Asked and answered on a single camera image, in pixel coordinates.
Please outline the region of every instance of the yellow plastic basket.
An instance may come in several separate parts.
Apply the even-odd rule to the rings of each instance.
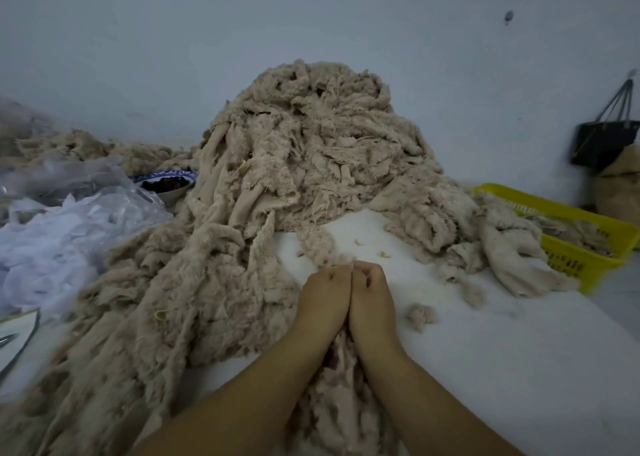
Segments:
[[[568,220],[586,220],[596,224],[598,231],[609,239],[614,257],[606,257],[577,247],[550,235],[542,235],[542,248],[548,254],[548,265],[571,277],[580,279],[580,292],[590,293],[609,270],[625,264],[631,250],[640,239],[640,229],[629,222],[599,216],[562,203],[529,195],[498,184],[484,184],[474,192],[485,190],[507,201],[521,215],[548,215]]]

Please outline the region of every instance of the black bag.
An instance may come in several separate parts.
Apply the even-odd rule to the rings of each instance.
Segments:
[[[598,172],[615,161],[625,146],[633,144],[640,127],[640,121],[629,120],[633,90],[634,81],[627,79],[594,122],[578,126],[571,156],[572,164],[588,166]],[[609,121],[609,116],[618,103],[620,103],[618,119]],[[607,117],[601,121],[610,107]],[[622,115],[625,109],[627,117],[623,121]]]

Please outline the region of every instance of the forearm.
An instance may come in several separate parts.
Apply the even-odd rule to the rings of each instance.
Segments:
[[[521,455],[404,352],[365,371],[412,455]]]
[[[268,454],[325,351],[324,341],[293,329],[236,378],[142,442],[135,454],[178,455],[187,447],[190,456]]]

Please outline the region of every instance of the scissors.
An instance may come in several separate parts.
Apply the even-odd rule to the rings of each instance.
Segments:
[[[0,337],[0,348],[2,348],[5,345],[11,343],[16,338],[18,338],[18,334],[17,333],[12,333],[11,335]]]

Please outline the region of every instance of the black contents in bowl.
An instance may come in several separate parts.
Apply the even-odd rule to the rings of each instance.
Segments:
[[[185,177],[164,177],[156,182],[142,182],[142,188],[148,192],[166,193],[173,190],[181,189],[190,185],[191,182]]]

